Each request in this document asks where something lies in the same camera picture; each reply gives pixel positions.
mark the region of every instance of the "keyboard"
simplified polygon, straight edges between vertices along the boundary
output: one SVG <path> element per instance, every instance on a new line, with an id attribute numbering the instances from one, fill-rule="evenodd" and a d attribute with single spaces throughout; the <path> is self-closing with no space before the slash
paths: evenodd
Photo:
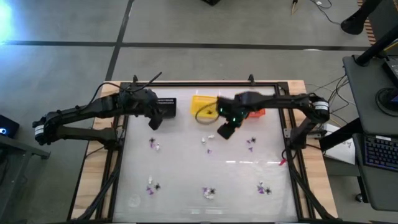
<path id="1" fill-rule="evenodd" d="M 365 136 L 364 163 L 398 171 L 398 141 Z"/>

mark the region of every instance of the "concrete floor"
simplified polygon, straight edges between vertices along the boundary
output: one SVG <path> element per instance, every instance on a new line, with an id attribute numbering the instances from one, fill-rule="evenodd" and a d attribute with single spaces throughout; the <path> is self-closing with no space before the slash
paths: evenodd
<path id="1" fill-rule="evenodd" d="M 331 1 L 328 15 L 338 22 L 358 8 L 356 0 Z M 9 40 L 115 42 L 127 0 L 9 0 L 5 4 L 11 9 Z M 340 31 L 309 0 L 300 1 L 293 16 L 290 4 L 291 0 L 222 0 L 210 7 L 199 0 L 135 0 L 124 41 L 369 46 L 365 34 Z M 0 114 L 21 124 L 17 139 L 39 147 L 32 122 L 48 111 L 88 102 L 105 79 L 112 52 L 112 47 L 0 45 Z M 258 80 L 299 79 L 322 85 L 344 75 L 342 57 L 360 53 L 122 48 L 112 80 L 132 80 L 134 74 L 148 80 L 159 71 L 164 73 L 159 80 L 245 80 L 252 73 Z M 308 91 L 314 89 L 307 85 Z M 317 93 L 330 94 L 327 90 Z M 348 86 L 341 94 L 353 100 Z M 332 109 L 342 105 L 337 101 Z M 353 106 L 337 114 L 347 121 L 358 116 Z M 88 128 L 92 122 L 75 126 Z M 42 147 L 51 151 L 51 157 L 47 161 L 32 158 L 11 220 L 46 223 L 66 219 L 86 144 L 59 141 Z M 340 218 L 398 219 L 398 213 L 377 212 L 354 202 L 353 195 L 359 192 L 356 181 L 331 177 L 330 182 Z"/>

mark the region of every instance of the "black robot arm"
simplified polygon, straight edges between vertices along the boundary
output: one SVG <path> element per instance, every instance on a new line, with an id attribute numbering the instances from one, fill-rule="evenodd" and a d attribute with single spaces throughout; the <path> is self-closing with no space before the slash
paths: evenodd
<path id="1" fill-rule="evenodd" d="M 64 124 L 88 118 L 111 118 L 119 115 L 143 115 L 150 118 L 149 126 L 156 130 L 162 123 L 162 115 L 157 107 L 157 96 L 152 90 L 121 89 L 119 93 L 104 96 L 86 106 L 75 106 L 67 110 L 47 113 L 39 121 L 33 122 L 35 139 L 40 144 L 51 144 L 59 139 L 79 139 L 99 141 L 105 148 L 114 146 L 117 134 L 114 128 L 102 130 L 69 128 Z"/>
<path id="2" fill-rule="evenodd" d="M 235 95 L 234 99 L 218 97 L 218 114 L 226 118 L 226 123 L 217 132 L 229 139 L 236 128 L 242 125 L 250 112 L 264 108 L 298 109 L 306 115 L 302 124 L 290 132 L 290 148 L 305 148 L 307 134 L 317 125 L 329 120 L 328 102 L 311 93 L 301 95 L 262 95 L 247 91 Z"/>

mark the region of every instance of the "orange object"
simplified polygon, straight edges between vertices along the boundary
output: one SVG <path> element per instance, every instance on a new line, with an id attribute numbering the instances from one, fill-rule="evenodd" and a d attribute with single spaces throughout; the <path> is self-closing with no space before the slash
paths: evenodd
<path id="1" fill-rule="evenodd" d="M 249 113 L 249 118 L 259 118 L 261 116 L 266 115 L 266 109 L 261 109 L 259 111 L 256 112 L 250 112 Z"/>

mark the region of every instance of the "yellow box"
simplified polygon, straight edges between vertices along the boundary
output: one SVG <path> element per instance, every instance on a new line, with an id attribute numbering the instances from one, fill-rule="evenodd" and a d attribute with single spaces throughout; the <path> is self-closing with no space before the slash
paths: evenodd
<path id="1" fill-rule="evenodd" d="M 200 110 L 206 105 L 212 104 L 209 107 L 204 108 L 201 112 L 199 112 L 198 117 L 216 118 L 218 116 L 216 102 L 217 102 L 216 96 L 194 95 L 192 97 L 192 103 L 191 103 L 191 114 L 195 116 L 198 110 Z"/>

